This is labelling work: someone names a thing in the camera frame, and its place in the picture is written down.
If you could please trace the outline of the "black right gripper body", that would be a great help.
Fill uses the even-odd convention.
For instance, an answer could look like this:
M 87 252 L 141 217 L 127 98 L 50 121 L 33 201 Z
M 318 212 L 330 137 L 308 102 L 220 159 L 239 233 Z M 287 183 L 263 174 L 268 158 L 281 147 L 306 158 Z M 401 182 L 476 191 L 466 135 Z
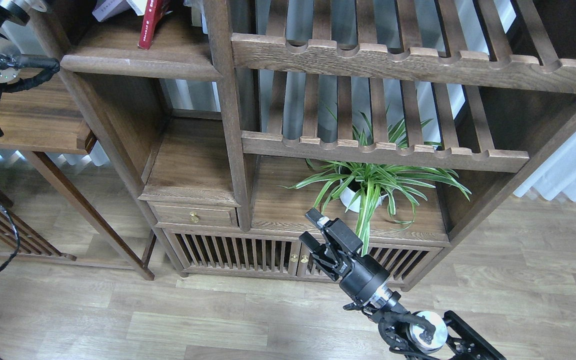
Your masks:
M 371 256 L 318 247 L 313 262 L 355 302 L 368 303 L 387 281 L 388 271 Z

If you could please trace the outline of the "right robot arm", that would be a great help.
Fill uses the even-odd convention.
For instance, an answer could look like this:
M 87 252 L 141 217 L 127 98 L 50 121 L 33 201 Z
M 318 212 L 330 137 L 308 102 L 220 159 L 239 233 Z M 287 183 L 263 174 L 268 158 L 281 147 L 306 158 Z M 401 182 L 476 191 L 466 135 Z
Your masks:
M 331 220 L 315 208 L 305 216 L 326 240 L 320 243 L 309 232 L 300 235 L 313 262 L 350 297 L 345 310 L 362 312 L 377 324 L 391 353 L 407 360 L 431 360 L 433 353 L 448 346 L 455 360 L 504 358 L 453 311 L 441 316 L 403 307 L 400 294 L 387 286 L 388 271 L 370 255 L 361 255 L 361 239 L 342 219 Z

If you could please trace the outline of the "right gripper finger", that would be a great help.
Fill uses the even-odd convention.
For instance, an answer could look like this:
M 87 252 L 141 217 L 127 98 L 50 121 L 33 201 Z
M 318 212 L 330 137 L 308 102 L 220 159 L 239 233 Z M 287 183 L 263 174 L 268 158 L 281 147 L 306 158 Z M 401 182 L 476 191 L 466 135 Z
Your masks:
M 330 244 L 337 244 L 349 255 L 357 255 L 363 242 L 340 218 L 334 220 L 323 215 L 316 208 L 306 212 L 305 217 L 326 237 Z
M 306 245 L 306 247 L 310 251 L 311 259 L 313 259 L 313 262 L 320 263 L 320 262 L 322 262 L 322 260 L 325 261 L 328 259 L 328 256 L 326 253 L 327 244 L 326 243 L 320 243 L 317 239 L 315 239 L 315 237 L 313 237 L 313 235 L 311 235 L 310 232 L 308 232 L 308 231 L 303 232 L 299 236 L 299 240 L 302 241 L 302 243 L 304 245 Z

